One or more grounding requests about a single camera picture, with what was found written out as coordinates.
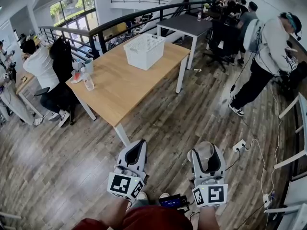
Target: white plastic basket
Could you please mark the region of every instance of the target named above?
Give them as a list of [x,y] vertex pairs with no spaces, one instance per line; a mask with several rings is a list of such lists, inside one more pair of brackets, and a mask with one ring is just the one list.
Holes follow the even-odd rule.
[[162,56],[165,37],[144,33],[124,45],[129,65],[148,70]]

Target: red shirt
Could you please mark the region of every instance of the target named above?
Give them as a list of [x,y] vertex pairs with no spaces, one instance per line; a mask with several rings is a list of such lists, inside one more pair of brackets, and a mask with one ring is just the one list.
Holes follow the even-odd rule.
[[[72,230],[106,230],[103,222],[83,219]],[[118,230],[193,230],[191,222],[175,209],[144,206],[129,210]]]

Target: wooden floor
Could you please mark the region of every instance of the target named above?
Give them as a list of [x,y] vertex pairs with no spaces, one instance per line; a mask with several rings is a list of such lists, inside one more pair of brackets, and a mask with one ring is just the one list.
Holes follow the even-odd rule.
[[[184,46],[190,45],[190,40],[184,42]],[[166,191],[186,195],[192,202],[187,152],[207,140],[221,149],[229,166],[238,156],[232,146],[241,139],[249,146],[253,134],[259,140],[266,162],[263,191],[269,193],[272,189],[277,115],[289,103],[273,86],[277,107],[269,84],[244,108],[244,118],[231,112],[229,92],[241,68],[226,66],[227,73],[223,73],[217,65],[208,67],[207,59],[201,58],[204,46],[198,44],[193,61],[194,69],[202,71],[186,71],[180,94],[175,93],[176,70],[123,122],[131,141],[144,138],[148,142],[146,171],[150,178],[145,191],[150,192],[152,200]],[[237,88],[248,79],[249,66],[250,63]],[[28,91],[29,98],[36,88],[37,82]],[[57,122],[45,119],[41,126],[34,128],[21,126],[14,116],[11,122],[0,127],[0,210],[23,217],[12,225],[32,230],[69,230],[85,217],[98,219],[111,204],[113,198],[106,191],[107,178],[114,170],[122,143],[108,123],[101,118],[92,121],[80,106],[76,120],[73,126],[58,128]],[[278,161],[293,153],[294,130],[294,114],[289,112],[280,125]],[[250,151],[244,152],[227,173],[228,203],[216,211],[222,230],[237,228],[262,205],[262,168],[261,154],[254,142]],[[280,200],[287,174],[287,167],[273,174],[274,205]],[[262,208],[241,229],[264,229],[266,220]]]

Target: electrical outlet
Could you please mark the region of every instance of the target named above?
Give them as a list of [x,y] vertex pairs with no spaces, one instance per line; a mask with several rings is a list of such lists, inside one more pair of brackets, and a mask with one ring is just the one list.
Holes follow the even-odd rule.
[[240,152],[241,152],[242,149],[245,148],[245,147],[246,147],[246,142],[242,139],[242,140],[240,140],[237,144],[235,144],[235,145],[232,147],[232,149],[233,149],[235,152],[237,152],[237,151],[238,151],[237,149],[239,149]]
[[268,194],[265,194],[265,195],[263,195],[263,203],[264,203],[264,207],[265,208],[267,208],[267,207],[269,207],[269,205],[270,205],[270,200],[269,200],[269,195]]

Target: knee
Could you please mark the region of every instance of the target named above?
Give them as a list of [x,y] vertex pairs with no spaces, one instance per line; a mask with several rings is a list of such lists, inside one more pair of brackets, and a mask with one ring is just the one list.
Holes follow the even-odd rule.
[[48,101],[49,101],[49,98],[47,97],[47,95],[43,94],[41,97],[40,97],[40,104],[46,108],[48,106]]

